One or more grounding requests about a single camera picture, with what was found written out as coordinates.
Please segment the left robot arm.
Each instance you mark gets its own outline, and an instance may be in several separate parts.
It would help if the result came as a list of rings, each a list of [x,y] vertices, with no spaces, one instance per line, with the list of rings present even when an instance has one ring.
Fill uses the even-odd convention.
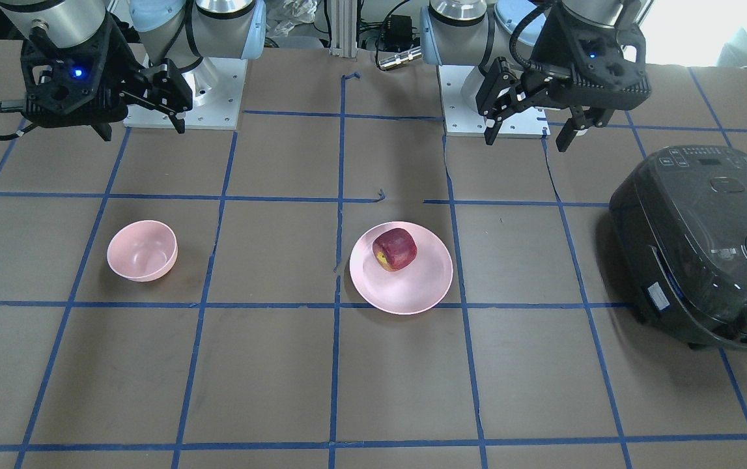
[[[640,1],[430,1],[423,9],[427,63],[474,66],[475,112],[492,145],[500,126],[529,109],[568,109],[558,151],[617,110],[652,95]]]

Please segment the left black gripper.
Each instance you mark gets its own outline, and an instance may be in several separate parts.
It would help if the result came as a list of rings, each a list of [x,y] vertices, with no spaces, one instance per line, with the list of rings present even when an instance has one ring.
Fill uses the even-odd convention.
[[[537,107],[569,109],[556,137],[566,152],[578,134],[605,126],[615,110],[632,110],[652,95],[646,71],[646,38],[639,7],[552,7],[528,57],[523,91]],[[486,120],[484,139],[493,145],[505,119],[525,110],[521,80],[504,57],[496,57],[475,95]]]

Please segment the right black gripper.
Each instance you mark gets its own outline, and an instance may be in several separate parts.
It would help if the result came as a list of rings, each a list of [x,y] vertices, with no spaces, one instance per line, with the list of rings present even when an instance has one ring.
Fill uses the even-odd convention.
[[[111,142],[111,123],[125,119],[133,104],[165,115],[185,134],[182,115],[193,109],[188,81],[171,59],[136,72],[135,56],[111,13],[72,47],[53,44],[48,33],[48,24],[32,21],[21,47],[26,119],[44,128],[90,126]]]

